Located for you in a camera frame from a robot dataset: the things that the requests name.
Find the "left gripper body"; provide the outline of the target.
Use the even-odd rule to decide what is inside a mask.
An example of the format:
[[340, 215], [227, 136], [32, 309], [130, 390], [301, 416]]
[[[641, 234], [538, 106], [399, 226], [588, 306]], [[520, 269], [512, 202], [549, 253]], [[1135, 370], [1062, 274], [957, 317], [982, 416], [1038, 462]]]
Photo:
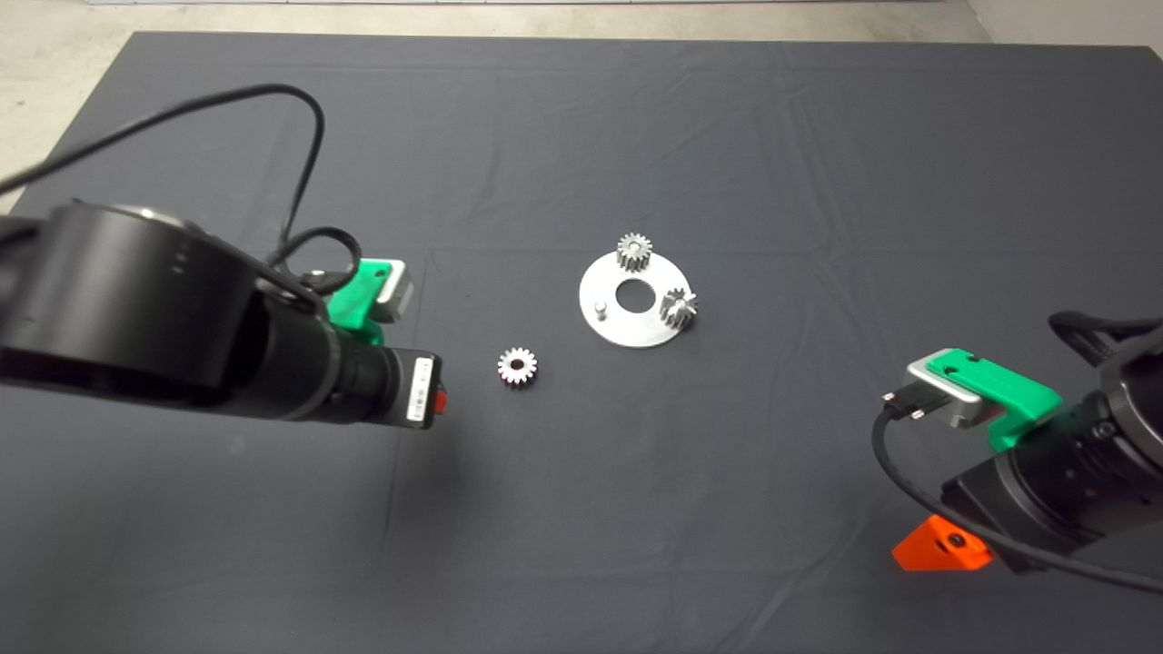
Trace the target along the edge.
[[383, 349], [386, 382], [374, 406], [374, 425], [429, 431], [438, 414], [442, 358], [435, 351]]

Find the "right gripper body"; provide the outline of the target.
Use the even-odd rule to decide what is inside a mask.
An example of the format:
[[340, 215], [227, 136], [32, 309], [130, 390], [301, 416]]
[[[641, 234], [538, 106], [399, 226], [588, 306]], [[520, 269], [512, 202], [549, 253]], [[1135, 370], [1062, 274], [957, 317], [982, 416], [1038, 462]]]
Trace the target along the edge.
[[941, 500], [1016, 542], [1072, 556], [1106, 536], [1091, 516], [1105, 481], [1101, 441], [1032, 435], [944, 481]]

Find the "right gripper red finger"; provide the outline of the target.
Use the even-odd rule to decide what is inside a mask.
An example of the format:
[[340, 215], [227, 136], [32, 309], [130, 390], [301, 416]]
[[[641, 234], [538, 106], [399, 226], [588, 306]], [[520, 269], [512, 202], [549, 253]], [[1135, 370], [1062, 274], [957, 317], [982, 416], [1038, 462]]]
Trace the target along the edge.
[[892, 550], [905, 571], [973, 571], [994, 559], [980, 538], [940, 516], [929, 516]]

